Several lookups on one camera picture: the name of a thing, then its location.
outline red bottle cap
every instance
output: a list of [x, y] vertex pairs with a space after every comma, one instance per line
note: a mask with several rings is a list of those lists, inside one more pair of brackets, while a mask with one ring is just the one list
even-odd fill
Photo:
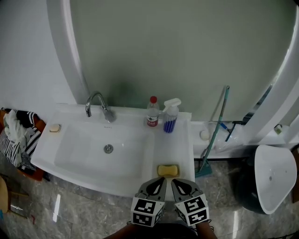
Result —
[[157, 97], [156, 96], [152, 96], [152, 97], [150, 97], [150, 102], [152, 103], [152, 104], [155, 104], [155, 103], [157, 103]]

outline marble floor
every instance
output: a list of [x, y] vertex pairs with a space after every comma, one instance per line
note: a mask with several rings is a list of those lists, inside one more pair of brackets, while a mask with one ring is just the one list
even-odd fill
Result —
[[[291, 195], [275, 213], [259, 215], [243, 209], [232, 191], [239, 162], [212, 162], [213, 174], [196, 179], [209, 203], [210, 225], [220, 239], [266, 239], [299, 230], [299, 203]], [[130, 220], [131, 199], [89, 190], [55, 176], [36, 182], [17, 173], [0, 155], [0, 173], [17, 181], [29, 198], [23, 202], [28, 219], [4, 214], [0, 227], [10, 239], [101, 239]], [[162, 222], [177, 220], [167, 202]]]

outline black and white striped fabric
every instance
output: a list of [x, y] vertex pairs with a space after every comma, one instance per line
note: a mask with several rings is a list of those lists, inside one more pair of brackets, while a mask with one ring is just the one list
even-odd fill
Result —
[[[11, 109], [2, 108], [6, 112], [10, 112]], [[32, 134], [30, 136], [30, 140], [27, 142], [25, 151], [21, 154], [21, 162], [16, 161], [16, 152], [19, 144], [12, 143], [4, 130], [2, 130], [0, 134], [0, 151], [6, 156], [7, 159], [11, 161], [11, 163], [17, 167], [22, 172], [27, 174], [34, 174], [36, 168], [34, 165], [30, 163], [31, 156], [36, 148], [37, 142], [41, 136], [41, 132], [34, 125], [34, 116], [37, 116], [34, 112], [20, 111], [14, 110], [16, 112], [16, 116], [21, 124], [25, 128], [32, 128]]]

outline bottle cap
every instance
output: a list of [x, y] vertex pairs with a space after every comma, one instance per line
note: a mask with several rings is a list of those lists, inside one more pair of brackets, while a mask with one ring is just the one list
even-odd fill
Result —
[[157, 103], [157, 97], [156, 96], [152, 96], [152, 97], [150, 97], [150, 102], [152, 103], [152, 104], [155, 104], [155, 103]]
[[169, 107], [176, 107], [181, 103], [182, 101], [178, 98], [167, 100], [164, 102], [165, 108], [163, 109], [163, 112], [167, 111]]

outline drain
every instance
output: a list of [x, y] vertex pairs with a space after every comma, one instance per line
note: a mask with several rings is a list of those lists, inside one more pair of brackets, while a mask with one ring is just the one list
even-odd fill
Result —
[[110, 153], [112, 153], [112, 151], [113, 151], [113, 146], [111, 144], [106, 144], [104, 147], [104, 152], [106, 154], [110, 154]]

